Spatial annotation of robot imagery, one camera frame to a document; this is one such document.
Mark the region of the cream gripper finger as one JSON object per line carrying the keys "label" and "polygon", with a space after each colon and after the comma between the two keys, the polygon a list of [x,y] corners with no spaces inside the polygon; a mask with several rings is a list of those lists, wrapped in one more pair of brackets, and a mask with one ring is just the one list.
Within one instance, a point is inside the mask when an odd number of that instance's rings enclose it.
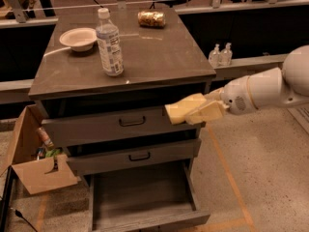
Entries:
{"label": "cream gripper finger", "polygon": [[229,106],[223,101],[206,101],[185,115],[185,121],[190,125],[209,122],[222,118]]}

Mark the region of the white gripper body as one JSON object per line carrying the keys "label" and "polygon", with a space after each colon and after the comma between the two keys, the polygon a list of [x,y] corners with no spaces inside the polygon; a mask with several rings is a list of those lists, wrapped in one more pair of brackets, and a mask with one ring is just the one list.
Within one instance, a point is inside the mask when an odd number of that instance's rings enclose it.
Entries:
{"label": "white gripper body", "polygon": [[234,79],[224,87],[205,95],[207,100],[222,101],[234,115],[252,113],[258,110],[249,91],[249,76]]}

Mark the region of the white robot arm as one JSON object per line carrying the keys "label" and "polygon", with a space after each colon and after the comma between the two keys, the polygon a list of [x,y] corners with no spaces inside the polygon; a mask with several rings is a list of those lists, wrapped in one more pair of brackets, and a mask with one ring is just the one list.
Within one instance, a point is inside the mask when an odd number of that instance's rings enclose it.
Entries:
{"label": "white robot arm", "polygon": [[206,101],[185,115],[199,124],[222,118],[226,112],[242,115],[267,107],[295,107],[309,102],[309,46],[285,58],[282,68],[246,75],[205,95]]}

